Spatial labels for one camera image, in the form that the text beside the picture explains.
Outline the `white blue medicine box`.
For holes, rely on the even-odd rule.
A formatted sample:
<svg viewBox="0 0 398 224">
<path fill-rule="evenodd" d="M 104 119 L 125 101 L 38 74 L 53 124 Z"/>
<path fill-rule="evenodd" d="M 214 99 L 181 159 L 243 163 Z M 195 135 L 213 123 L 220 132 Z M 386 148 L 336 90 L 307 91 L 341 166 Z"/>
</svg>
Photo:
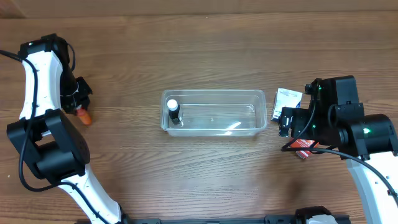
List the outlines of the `white blue medicine box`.
<svg viewBox="0 0 398 224">
<path fill-rule="evenodd" d="M 275 93 L 271 120 L 278 121 L 283 107 L 300 108 L 302 96 L 302 92 L 278 88 Z"/>
</svg>

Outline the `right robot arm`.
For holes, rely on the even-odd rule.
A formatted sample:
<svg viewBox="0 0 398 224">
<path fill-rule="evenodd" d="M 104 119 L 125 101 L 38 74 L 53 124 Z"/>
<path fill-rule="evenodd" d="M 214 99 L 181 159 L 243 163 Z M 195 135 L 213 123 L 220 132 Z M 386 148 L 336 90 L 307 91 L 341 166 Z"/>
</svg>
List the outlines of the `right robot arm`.
<svg viewBox="0 0 398 224">
<path fill-rule="evenodd" d="M 353 176 L 368 223 L 397 223 L 397 134 L 384 114 L 365 115 L 362 103 L 282 108 L 279 134 L 312 140 L 312 152 L 336 154 Z"/>
</svg>

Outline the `black bottle white cap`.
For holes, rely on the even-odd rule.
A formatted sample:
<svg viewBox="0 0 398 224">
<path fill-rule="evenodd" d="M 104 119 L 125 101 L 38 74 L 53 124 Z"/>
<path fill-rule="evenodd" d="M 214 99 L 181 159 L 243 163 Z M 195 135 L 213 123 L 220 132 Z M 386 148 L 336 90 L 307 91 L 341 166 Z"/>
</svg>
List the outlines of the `black bottle white cap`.
<svg viewBox="0 0 398 224">
<path fill-rule="evenodd" d="M 167 108 L 169 110 L 169 118 L 174 125 L 178 125 L 182 121 L 182 116 L 180 115 L 180 105 L 175 99 L 167 101 Z"/>
</svg>

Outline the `orange tube white cap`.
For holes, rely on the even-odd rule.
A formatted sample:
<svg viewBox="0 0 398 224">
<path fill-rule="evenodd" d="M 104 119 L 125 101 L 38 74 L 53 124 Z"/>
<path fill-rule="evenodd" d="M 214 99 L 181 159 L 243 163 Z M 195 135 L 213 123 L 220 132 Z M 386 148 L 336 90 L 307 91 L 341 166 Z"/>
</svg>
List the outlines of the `orange tube white cap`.
<svg viewBox="0 0 398 224">
<path fill-rule="evenodd" d="M 82 107 L 82 105 L 77 106 L 75 111 L 76 115 L 79 117 L 84 125 L 89 126 L 92 123 L 89 113 L 86 109 L 84 109 L 84 107 Z"/>
</svg>

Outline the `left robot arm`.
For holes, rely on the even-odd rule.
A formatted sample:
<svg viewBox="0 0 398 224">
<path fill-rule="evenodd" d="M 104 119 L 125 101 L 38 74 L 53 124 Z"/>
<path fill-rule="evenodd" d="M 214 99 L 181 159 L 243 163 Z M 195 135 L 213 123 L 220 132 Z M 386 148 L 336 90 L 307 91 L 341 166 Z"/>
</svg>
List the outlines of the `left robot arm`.
<svg viewBox="0 0 398 224">
<path fill-rule="evenodd" d="M 1 54 L 25 70 L 25 98 L 19 120 L 7 136 L 19 153 L 19 178 L 31 192 L 64 190 L 90 223 L 122 223 L 121 206 L 101 186 L 90 166 L 88 145 L 68 114 L 85 116 L 91 88 L 74 77 L 75 51 L 57 34 L 21 44 Z"/>
</svg>

